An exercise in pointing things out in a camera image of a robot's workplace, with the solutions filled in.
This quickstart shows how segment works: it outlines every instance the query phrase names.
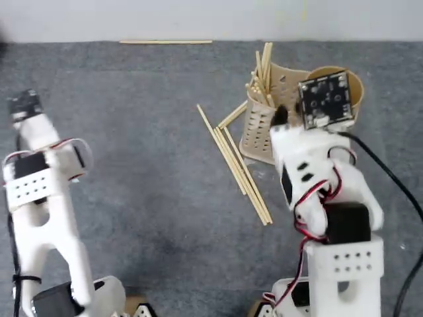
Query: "pen holder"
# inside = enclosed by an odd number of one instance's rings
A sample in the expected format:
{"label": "pen holder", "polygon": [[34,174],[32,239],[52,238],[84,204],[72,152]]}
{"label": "pen holder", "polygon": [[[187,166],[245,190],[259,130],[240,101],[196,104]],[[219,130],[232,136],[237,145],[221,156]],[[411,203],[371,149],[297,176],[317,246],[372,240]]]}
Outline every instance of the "pen holder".
{"label": "pen holder", "polygon": [[[288,110],[288,122],[291,126],[301,125],[300,117],[295,113],[295,103],[298,99],[298,82],[304,81],[310,74],[271,64],[270,94],[277,107],[284,106]],[[243,137],[239,150],[246,157],[274,164],[272,145],[270,144],[270,120],[276,108],[263,104],[247,93],[248,102],[245,112]]]}

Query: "wooden skewer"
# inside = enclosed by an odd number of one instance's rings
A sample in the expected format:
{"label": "wooden skewer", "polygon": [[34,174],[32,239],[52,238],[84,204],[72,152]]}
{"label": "wooden skewer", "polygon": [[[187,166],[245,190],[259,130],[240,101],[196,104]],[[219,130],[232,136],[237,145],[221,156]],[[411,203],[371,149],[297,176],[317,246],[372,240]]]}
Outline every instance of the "wooden skewer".
{"label": "wooden skewer", "polygon": [[201,40],[201,41],[120,41],[121,44],[211,44],[211,40]]}
{"label": "wooden skewer", "polygon": [[266,81],[266,92],[270,92],[270,72],[272,70],[272,49],[273,49],[273,43],[270,43],[269,48],[269,54],[268,54],[268,60],[267,60],[267,72],[266,72],[266,78],[263,79]]}
{"label": "wooden skewer", "polygon": [[263,80],[263,69],[262,69],[262,60],[260,59],[260,52],[256,51],[256,63],[257,63],[257,75],[258,78]]}
{"label": "wooden skewer", "polygon": [[231,146],[232,146],[235,154],[237,155],[238,161],[241,163],[241,166],[243,167],[244,172],[247,175],[247,178],[249,179],[250,184],[251,184],[251,186],[252,186],[252,188],[253,188],[253,190],[254,190],[254,192],[255,192],[258,200],[259,200],[259,202],[261,203],[261,206],[263,207],[263,210],[264,210],[264,212],[266,214],[267,221],[269,223],[273,223],[272,217],[270,216],[270,213],[269,213],[269,210],[267,209],[267,206],[264,203],[264,200],[263,200],[263,198],[262,198],[262,196],[261,196],[261,194],[260,194],[260,192],[259,192],[259,190],[258,190],[258,188],[256,186],[256,183],[254,182],[254,179],[252,178],[252,176],[250,174],[250,171],[248,170],[247,166],[245,165],[244,160],[243,160],[243,157],[241,156],[241,154],[240,154],[240,152],[239,152],[239,150],[238,150],[235,142],[233,141],[233,138],[232,138],[229,130],[227,129],[227,127],[223,127],[223,130],[224,130],[224,132],[225,132],[225,134],[227,136],[227,139],[229,140],[229,142],[230,142],[230,144],[231,144]]}
{"label": "wooden skewer", "polygon": [[264,88],[263,83],[260,81],[260,79],[257,76],[254,77],[254,84],[257,84],[258,89],[261,91],[261,93],[264,96],[266,96],[266,89]]}
{"label": "wooden skewer", "polygon": [[247,100],[240,104],[238,108],[233,110],[225,119],[223,119],[222,122],[219,123],[218,127],[222,129],[223,127],[229,125],[233,120],[238,118],[238,116],[242,114],[246,109]]}
{"label": "wooden skewer", "polygon": [[209,130],[209,132],[210,132],[211,136],[213,137],[213,140],[216,142],[217,147],[219,147],[219,150],[220,150],[220,152],[222,153],[223,158],[226,160],[226,163],[228,164],[229,169],[231,169],[232,174],[233,174],[233,177],[234,177],[234,178],[235,178],[235,180],[238,182],[238,186],[239,186],[239,188],[241,189],[241,191],[242,191],[243,195],[245,195],[245,194],[246,194],[246,191],[244,190],[244,187],[243,187],[243,186],[241,185],[241,183],[238,181],[238,179],[237,179],[237,177],[236,177],[236,175],[235,175],[235,171],[231,168],[231,165],[230,165],[230,163],[229,163],[229,159],[225,156],[225,154],[226,154],[226,153],[225,153],[225,151],[223,150],[223,147],[221,146],[221,144],[220,144],[220,142],[219,142],[219,139],[217,138],[216,134],[214,133],[213,128],[212,128],[212,126],[210,125],[209,120],[207,119],[206,115],[204,114],[204,111],[202,110],[202,108],[201,108],[201,106],[200,106],[199,104],[197,104],[197,109],[198,109],[198,111],[199,111],[199,113],[200,113],[201,117],[203,118],[204,123],[206,124],[207,129]]}
{"label": "wooden skewer", "polygon": [[269,43],[264,43],[263,55],[262,55],[262,68],[263,68],[263,71],[264,71],[264,66],[266,65],[265,62],[266,62],[267,47],[268,47],[268,45],[269,45]]}
{"label": "wooden skewer", "polygon": [[265,46],[264,48],[266,50],[266,59],[264,60],[264,63],[262,64],[262,68],[263,68],[263,80],[266,82],[266,84],[267,84],[267,77],[270,75],[270,59],[272,55],[272,47],[273,47],[273,43],[267,43],[267,46]]}
{"label": "wooden skewer", "polygon": [[267,101],[269,103],[269,106],[271,106],[272,108],[276,108],[275,102],[273,101],[273,98],[272,98],[272,95],[271,94],[268,94],[267,95]]}
{"label": "wooden skewer", "polygon": [[272,62],[269,60],[269,70],[267,72],[267,76],[266,76],[266,92],[269,94],[270,93],[270,73],[272,71]]}
{"label": "wooden skewer", "polygon": [[267,225],[267,218],[266,218],[266,215],[264,214],[262,206],[261,206],[259,200],[257,199],[256,195],[254,194],[254,192],[251,188],[251,185],[249,184],[249,181],[247,180],[247,177],[244,175],[241,166],[237,162],[235,155],[233,154],[233,152],[231,151],[231,148],[227,144],[225,137],[223,136],[222,132],[220,131],[220,129],[218,127],[215,129],[215,132],[216,132],[217,137],[220,138],[221,144],[226,149],[229,157],[231,158],[233,165],[236,166],[238,173],[239,173],[239,177],[241,178],[241,182],[244,185],[244,189],[247,192],[247,194],[248,194],[248,196],[251,200],[252,205],[256,209],[258,217],[260,218],[260,220],[262,221],[264,226]]}
{"label": "wooden skewer", "polygon": [[269,106],[265,95],[261,91],[257,92],[257,97],[258,97],[257,101],[259,101],[261,104],[263,104],[265,106]]}
{"label": "wooden skewer", "polygon": [[248,91],[248,93],[249,93],[250,97],[251,97],[251,98],[254,98],[254,94],[255,94],[254,89],[253,89],[253,88],[251,88],[251,86],[250,86],[249,84],[245,84],[245,88],[247,89],[247,91]]}
{"label": "wooden skewer", "polygon": [[247,192],[245,190],[245,186],[243,184],[241,175],[239,174],[237,167],[234,165],[232,158],[231,158],[231,153],[228,152],[228,150],[225,146],[225,141],[221,138],[220,134],[218,133],[218,130],[219,130],[219,128],[216,127],[213,130],[213,132],[215,133],[217,141],[219,142],[219,145],[218,145],[219,149],[222,152],[222,155],[225,158],[226,163],[229,166],[229,169],[231,170],[234,179],[237,181],[239,189],[242,191],[243,195],[246,195]]}

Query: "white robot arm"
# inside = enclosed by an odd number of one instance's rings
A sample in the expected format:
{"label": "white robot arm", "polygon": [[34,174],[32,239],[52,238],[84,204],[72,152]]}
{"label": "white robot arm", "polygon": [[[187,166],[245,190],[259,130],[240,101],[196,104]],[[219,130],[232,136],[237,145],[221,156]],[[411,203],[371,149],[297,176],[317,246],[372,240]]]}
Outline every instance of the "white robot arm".
{"label": "white robot arm", "polygon": [[[337,114],[339,120],[333,120],[336,124],[331,127],[350,126],[350,121],[344,121],[351,118],[348,91],[341,98],[337,88],[338,81],[342,93],[348,88],[345,78],[340,73],[306,83],[309,86],[299,84],[303,126],[290,127],[283,106],[272,120],[276,170],[294,227],[305,238],[296,276],[277,281],[271,293],[264,293],[267,304],[263,302],[257,317],[381,315],[383,241],[373,231],[383,226],[383,211],[354,166],[356,155],[350,140],[319,129],[321,122],[327,126]],[[302,94],[301,89],[309,94]],[[331,108],[333,100],[339,101],[341,111]],[[303,251],[308,258],[308,278],[301,277]],[[343,292],[338,289],[341,282],[348,282]]]}
{"label": "white robot arm", "polygon": [[382,208],[363,174],[350,162],[356,158],[349,139],[288,125],[273,126],[270,138],[288,207],[311,234],[322,236],[327,230],[326,203],[363,203],[369,210],[371,229],[382,227]]}
{"label": "white robot arm", "polygon": [[[115,277],[93,281],[87,251],[79,239],[69,181],[85,173],[73,139],[61,140],[27,90],[9,99],[13,124],[29,150],[3,161],[15,270],[15,316],[19,301],[28,317],[111,317],[124,313],[125,291]],[[71,282],[39,293],[48,250],[69,265]]]}

